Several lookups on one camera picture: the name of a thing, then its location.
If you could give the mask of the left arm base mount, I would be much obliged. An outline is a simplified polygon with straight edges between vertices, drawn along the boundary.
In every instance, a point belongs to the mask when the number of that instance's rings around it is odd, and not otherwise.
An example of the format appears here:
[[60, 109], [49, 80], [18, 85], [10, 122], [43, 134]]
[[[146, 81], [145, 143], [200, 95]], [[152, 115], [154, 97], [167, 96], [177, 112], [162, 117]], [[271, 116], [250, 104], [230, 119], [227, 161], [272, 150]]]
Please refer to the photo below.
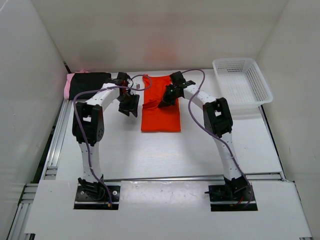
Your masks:
[[110, 192], [100, 183], [78, 184], [73, 208], [75, 210], [118, 210], [121, 196], [120, 185], [108, 185]]

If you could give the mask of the black t-shirt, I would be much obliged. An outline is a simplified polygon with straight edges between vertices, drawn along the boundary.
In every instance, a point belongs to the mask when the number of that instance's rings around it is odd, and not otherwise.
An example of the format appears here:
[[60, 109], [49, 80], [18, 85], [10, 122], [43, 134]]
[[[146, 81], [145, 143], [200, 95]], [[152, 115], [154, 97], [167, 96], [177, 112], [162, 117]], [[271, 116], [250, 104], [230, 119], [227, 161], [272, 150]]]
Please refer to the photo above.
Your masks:
[[82, 92], [100, 90], [103, 84], [108, 78], [111, 78], [111, 74], [108, 72], [89, 72], [85, 74], [75, 74], [74, 79], [80, 84], [80, 90]]

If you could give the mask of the pink t-shirt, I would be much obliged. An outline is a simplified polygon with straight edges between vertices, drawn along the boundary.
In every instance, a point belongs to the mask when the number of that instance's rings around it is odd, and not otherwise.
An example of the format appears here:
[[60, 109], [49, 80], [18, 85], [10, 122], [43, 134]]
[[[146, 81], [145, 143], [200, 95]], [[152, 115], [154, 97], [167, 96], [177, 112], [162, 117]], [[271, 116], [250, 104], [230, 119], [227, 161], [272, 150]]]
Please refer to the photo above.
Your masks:
[[74, 79], [74, 76], [76, 74], [88, 74], [90, 73], [87, 70], [80, 70], [80, 71], [76, 71], [74, 73], [68, 73], [66, 75], [66, 82], [65, 82], [65, 86], [64, 86], [64, 90], [63, 90], [63, 97], [66, 100], [73, 100], [74, 97], [81, 92], [80, 90], [80, 84], [77, 83], [76, 79]]

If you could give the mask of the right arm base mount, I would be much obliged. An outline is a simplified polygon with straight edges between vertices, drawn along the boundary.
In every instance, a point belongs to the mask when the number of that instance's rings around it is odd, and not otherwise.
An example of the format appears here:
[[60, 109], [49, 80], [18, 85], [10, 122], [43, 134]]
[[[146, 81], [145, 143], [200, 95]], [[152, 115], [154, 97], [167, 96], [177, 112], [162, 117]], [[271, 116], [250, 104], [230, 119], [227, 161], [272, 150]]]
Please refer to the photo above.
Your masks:
[[254, 192], [249, 186], [232, 193], [226, 185], [209, 185], [205, 194], [209, 196], [211, 212], [258, 211]]

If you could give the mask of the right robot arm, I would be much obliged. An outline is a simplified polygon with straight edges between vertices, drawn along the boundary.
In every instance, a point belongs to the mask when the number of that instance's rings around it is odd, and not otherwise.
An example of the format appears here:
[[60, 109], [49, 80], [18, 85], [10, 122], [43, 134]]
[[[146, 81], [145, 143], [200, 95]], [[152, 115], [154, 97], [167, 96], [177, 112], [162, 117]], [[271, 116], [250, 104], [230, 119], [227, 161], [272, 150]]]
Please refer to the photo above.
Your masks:
[[[216, 98], [201, 90], [192, 80], [187, 81], [181, 71], [172, 73], [170, 84], [165, 91], [158, 107], [174, 106], [178, 98], [188, 100], [188, 111], [194, 122], [209, 134], [218, 149], [223, 166], [225, 181], [224, 193], [230, 200], [238, 199], [249, 185], [245, 174], [239, 167], [232, 138], [233, 119], [227, 100], [224, 97]], [[191, 104], [195, 104], [203, 112], [201, 125], [191, 111]]]

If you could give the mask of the orange t-shirt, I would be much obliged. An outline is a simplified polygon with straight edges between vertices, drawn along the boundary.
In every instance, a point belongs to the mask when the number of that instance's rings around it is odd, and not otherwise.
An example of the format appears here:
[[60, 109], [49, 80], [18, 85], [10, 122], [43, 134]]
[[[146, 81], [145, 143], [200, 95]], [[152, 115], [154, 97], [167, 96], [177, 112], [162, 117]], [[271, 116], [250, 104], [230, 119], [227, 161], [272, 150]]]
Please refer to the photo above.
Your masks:
[[146, 90], [143, 93], [141, 131], [144, 133], [164, 132], [178, 133], [181, 131], [179, 101], [175, 105], [158, 108], [165, 88], [171, 84], [170, 77], [142, 77]]

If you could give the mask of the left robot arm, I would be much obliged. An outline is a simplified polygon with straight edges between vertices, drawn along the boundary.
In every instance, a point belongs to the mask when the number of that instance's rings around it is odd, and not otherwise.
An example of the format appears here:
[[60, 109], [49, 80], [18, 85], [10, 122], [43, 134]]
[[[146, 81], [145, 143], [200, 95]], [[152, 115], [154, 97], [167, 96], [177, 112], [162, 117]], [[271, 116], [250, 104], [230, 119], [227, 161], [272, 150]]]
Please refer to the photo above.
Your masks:
[[104, 110], [118, 100], [120, 113], [138, 116], [140, 96], [129, 84], [131, 77], [119, 72], [112, 78], [106, 72], [75, 73], [70, 81], [69, 98], [74, 103], [72, 134], [78, 142], [83, 164], [79, 183], [88, 187], [87, 194], [100, 200], [105, 194], [104, 176], [100, 168], [99, 142], [105, 133]]

